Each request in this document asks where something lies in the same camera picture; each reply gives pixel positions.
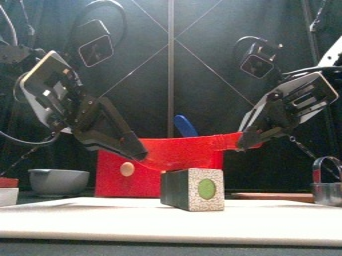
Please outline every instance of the green circle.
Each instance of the green circle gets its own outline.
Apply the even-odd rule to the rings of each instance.
[[[216,194],[215,182],[211,179],[203,179],[198,184],[198,193],[199,196],[210,200]]]

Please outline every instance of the metal pole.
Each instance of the metal pole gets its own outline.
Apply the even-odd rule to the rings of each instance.
[[[175,96],[175,85],[174,85],[174,73],[175,73],[175,27],[174,27],[174,12],[175,12],[174,0],[168,0],[168,104],[167,104],[167,137],[174,137],[174,96]]]
[[[306,32],[307,32],[312,62],[314,62],[314,65],[316,65],[320,60],[320,54],[319,54],[319,49],[316,44],[316,35],[310,31],[310,25],[314,19],[312,19],[312,12],[311,12],[308,2],[310,2],[308,0],[302,0],[302,9],[303,9],[303,15],[304,15]],[[339,150],[338,150],[338,143],[337,143],[337,134],[335,134],[335,128],[333,125],[331,110],[329,107],[323,110],[323,114],[324,114],[326,130],[327,130],[331,153],[333,155],[338,156]]]

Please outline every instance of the cable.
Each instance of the cable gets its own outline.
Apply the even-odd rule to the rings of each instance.
[[[25,72],[24,74],[21,74],[19,76],[19,78],[16,79],[16,82],[15,82],[15,86],[13,86],[13,98],[15,98],[15,101],[21,103],[21,104],[27,104],[28,101],[27,100],[20,100],[19,97],[17,97],[17,89],[20,88],[20,81],[21,79],[24,78],[24,76],[27,75],[28,72]]]
[[[7,24],[8,24],[8,26],[9,26],[11,35],[12,35],[12,45],[13,45],[13,46],[17,46],[16,29],[15,29],[15,26],[13,26],[13,24],[12,24],[12,22],[11,22],[9,17],[7,16],[7,13],[5,13],[5,10],[4,10],[1,4],[0,4],[0,12],[3,13],[3,16],[4,16],[4,18],[5,18]]]
[[[29,147],[45,147],[49,146],[59,138],[60,133],[52,133],[51,134],[51,139],[49,140],[44,140],[41,142],[31,142],[31,141],[24,141],[20,139],[16,139],[15,137],[9,136],[7,133],[4,133],[3,131],[0,131],[0,136],[5,137],[7,139],[9,139],[13,143],[19,144],[20,146],[29,146]]]
[[[287,73],[283,73],[284,76],[287,75],[296,75],[300,73],[307,73],[307,72],[315,72],[315,71],[342,71],[342,66],[330,66],[330,67],[310,67],[310,68],[303,68]]]
[[[77,28],[77,26],[80,24],[80,20],[85,17],[85,15],[91,11],[93,11],[95,9],[97,9],[99,7],[103,7],[103,6],[112,7],[116,10],[119,10],[119,12],[120,12],[121,19],[123,19],[123,33],[121,33],[119,41],[112,46],[112,49],[115,49],[119,46],[119,44],[121,43],[121,41],[123,41],[123,39],[125,38],[125,35],[127,35],[127,19],[125,19],[125,12],[124,12],[123,6],[116,1],[112,1],[112,0],[95,0],[88,5],[85,5],[85,7],[81,9],[81,11],[80,11],[80,13],[79,13],[79,15],[77,15],[77,17],[73,21],[73,25],[72,25],[72,28],[71,28],[71,31],[69,31],[69,36],[68,36],[68,42],[67,42],[67,44],[64,46],[64,50],[63,50],[64,53],[68,52],[68,49],[72,46],[71,45],[72,35],[75,34],[75,29]]]

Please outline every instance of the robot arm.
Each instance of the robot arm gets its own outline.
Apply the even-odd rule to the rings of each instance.
[[[68,130],[88,150],[103,148],[141,160],[147,150],[111,101],[93,98],[60,55],[51,51],[20,80],[40,122],[53,131]]]
[[[282,83],[244,115],[238,148],[246,150],[271,138],[288,135],[337,99],[338,94],[320,72]]]

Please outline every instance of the blue object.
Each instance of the blue object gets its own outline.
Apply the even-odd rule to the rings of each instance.
[[[198,136],[195,127],[183,115],[176,115],[174,117],[174,124],[183,137]]]

